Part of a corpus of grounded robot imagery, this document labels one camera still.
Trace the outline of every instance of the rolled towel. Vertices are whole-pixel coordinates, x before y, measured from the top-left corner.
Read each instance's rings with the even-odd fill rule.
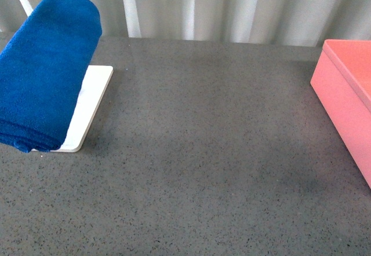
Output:
[[[0,54],[0,142],[61,147],[100,36],[90,0],[40,2]]]

